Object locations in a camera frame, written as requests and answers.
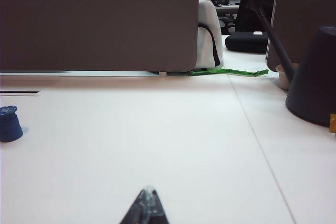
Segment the small orange object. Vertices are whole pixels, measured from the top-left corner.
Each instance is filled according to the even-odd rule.
[[[336,114],[330,114],[330,132],[336,133]]]

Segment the lamp shade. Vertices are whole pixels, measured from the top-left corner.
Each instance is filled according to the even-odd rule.
[[[290,86],[287,108],[312,123],[329,126],[336,113],[336,26],[321,26]]]

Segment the gray partition panel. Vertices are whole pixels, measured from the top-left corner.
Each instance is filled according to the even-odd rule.
[[[336,25],[336,0],[276,0],[273,27],[293,62],[301,57],[321,25]],[[267,65],[275,71],[280,62],[270,44]]]
[[[1,0],[1,70],[188,71],[198,0]]]

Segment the blue container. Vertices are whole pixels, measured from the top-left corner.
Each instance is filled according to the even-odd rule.
[[[11,142],[23,135],[16,106],[0,108],[0,142]]]

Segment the desk partition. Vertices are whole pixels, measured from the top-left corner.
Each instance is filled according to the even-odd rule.
[[[1,71],[189,71],[198,0],[1,0]]]

